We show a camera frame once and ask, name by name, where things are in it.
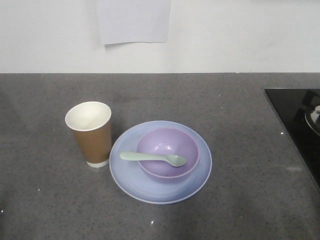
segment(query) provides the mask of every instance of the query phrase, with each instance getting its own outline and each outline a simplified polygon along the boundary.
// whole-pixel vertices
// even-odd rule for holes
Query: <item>black glass cooktop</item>
[[[320,88],[265,92],[320,186]]]

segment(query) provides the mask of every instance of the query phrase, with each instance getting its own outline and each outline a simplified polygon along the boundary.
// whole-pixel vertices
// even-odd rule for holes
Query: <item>white paper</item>
[[[102,44],[165,43],[171,0],[97,0]]]

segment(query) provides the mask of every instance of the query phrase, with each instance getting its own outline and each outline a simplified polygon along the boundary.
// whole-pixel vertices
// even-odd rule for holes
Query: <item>paper cup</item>
[[[65,115],[65,123],[90,167],[100,168],[108,163],[112,147],[110,118],[110,107],[98,101],[80,103]]]

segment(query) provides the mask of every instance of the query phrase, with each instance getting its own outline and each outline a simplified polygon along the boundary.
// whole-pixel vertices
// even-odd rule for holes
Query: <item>purple bowl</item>
[[[139,161],[141,168],[152,176],[164,179],[182,177],[190,173],[199,161],[198,146],[194,139],[174,128],[157,128],[146,133],[138,142],[137,153],[155,155],[180,155],[186,164],[180,167],[165,161]]]

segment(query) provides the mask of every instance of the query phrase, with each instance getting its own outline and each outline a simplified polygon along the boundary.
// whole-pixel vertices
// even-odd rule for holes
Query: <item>wall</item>
[[[167,43],[104,46],[94,0],[0,0],[0,72],[319,72],[319,16],[317,0],[172,0]]]

